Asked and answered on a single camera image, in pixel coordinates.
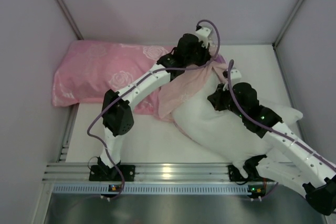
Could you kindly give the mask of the purple princess print pillowcase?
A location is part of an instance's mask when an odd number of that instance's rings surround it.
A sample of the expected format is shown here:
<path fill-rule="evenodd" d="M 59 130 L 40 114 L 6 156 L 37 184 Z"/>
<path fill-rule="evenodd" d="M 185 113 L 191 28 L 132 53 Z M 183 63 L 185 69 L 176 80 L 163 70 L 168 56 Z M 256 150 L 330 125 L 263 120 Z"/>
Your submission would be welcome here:
<path fill-rule="evenodd" d="M 155 116 L 173 125 L 185 136 L 202 123 L 219 117 L 207 96 L 225 82 L 222 72 L 228 62 L 218 54 L 208 66 L 186 71 L 173 81 L 161 86 L 157 95 Z"/>

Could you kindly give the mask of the white pillow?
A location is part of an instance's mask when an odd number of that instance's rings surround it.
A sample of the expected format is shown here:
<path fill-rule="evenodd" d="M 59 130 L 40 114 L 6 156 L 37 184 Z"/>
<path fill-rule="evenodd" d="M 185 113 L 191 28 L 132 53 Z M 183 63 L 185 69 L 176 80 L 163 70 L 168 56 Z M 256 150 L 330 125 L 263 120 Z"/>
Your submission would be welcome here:
<path fill-rule="evenodd" d="M 245 128 L 241 119 L 231 111 L 215 111 L 207 97 L 214 93 L 220 83 L 211 73 L 205 85 L 191 98 L 172 111 L 176 124 L 192 140 L 232 163 L 246 178 L 243 169 L 246 160 L 266 154 L 274 161 L 289 162 L 266 139 Z"/>

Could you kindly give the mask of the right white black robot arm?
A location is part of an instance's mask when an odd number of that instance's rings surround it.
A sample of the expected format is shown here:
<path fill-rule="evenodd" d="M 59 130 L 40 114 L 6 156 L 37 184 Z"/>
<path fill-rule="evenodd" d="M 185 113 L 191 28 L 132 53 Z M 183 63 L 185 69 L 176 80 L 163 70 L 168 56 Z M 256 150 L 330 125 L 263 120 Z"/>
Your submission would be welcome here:
<path fill-rule="evenodd" d="M 280 182 L 302 195 L 317 212 L 329 216 L 335 211 L 335 164 L 329 162 L 296 136 L 271 108 L 260 104 L 249 83 L 219 84 L 208 96 L 216 111 L 231 111 L 244 127 L 268 140 L 296 166 L 295 169 L 271 163 L 266 155 L 245 161 L 248 175 Z"/>

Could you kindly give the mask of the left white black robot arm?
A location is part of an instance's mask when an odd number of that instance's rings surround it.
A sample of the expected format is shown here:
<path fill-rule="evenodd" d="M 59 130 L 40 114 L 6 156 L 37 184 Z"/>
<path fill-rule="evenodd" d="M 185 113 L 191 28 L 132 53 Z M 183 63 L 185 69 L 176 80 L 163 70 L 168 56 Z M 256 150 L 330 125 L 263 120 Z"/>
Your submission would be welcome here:
<path fill-rule="evenodd" d="M 134 125 L 133 111 L 149 94 L 173 81 L 190 66 L 203 67 L 211 59 L 209 35 L 184 34 L 173 50 L 159 58 L 150 70 L 118 91 L 105 93 L 102 108 L 104 126 L 104 150 L 98 165 L 111 170 L 121 161 L 123 136 Z"/>

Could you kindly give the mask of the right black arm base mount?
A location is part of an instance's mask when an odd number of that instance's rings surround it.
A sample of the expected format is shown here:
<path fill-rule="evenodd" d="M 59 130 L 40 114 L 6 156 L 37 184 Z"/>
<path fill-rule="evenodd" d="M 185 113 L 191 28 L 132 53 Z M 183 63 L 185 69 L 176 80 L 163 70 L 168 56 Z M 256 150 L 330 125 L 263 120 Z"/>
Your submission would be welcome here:
<path fill-rule="evenodd" d="M 247 178 L 244 178 L 241 172 L 234 165 L 228 166 L 228 175 L 231 182 L 235 182 L 238 185 L 244 185 L 248 182 L 256 182 L 260 180 L 260 176 L 255 167 L 249 167 L 244 165 L 243 170 L 247 173 Z"/>

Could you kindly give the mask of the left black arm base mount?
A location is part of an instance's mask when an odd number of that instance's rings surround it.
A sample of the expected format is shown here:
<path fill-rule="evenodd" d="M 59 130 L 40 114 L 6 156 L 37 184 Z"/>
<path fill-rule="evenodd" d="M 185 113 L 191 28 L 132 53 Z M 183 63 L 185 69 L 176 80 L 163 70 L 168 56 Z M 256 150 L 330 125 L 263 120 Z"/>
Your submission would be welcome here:
<path fill-rule="evenodd" d="M 134 165 L 118 164 L 120 172 L 124 177 L 125 182 L 133 182 L 135 177 Z M 89 181 L 93 182 L 121 182 L 122 178 L 116 168 L 109 168 L 103 165 L 93 165 L 90 167 Z"/>

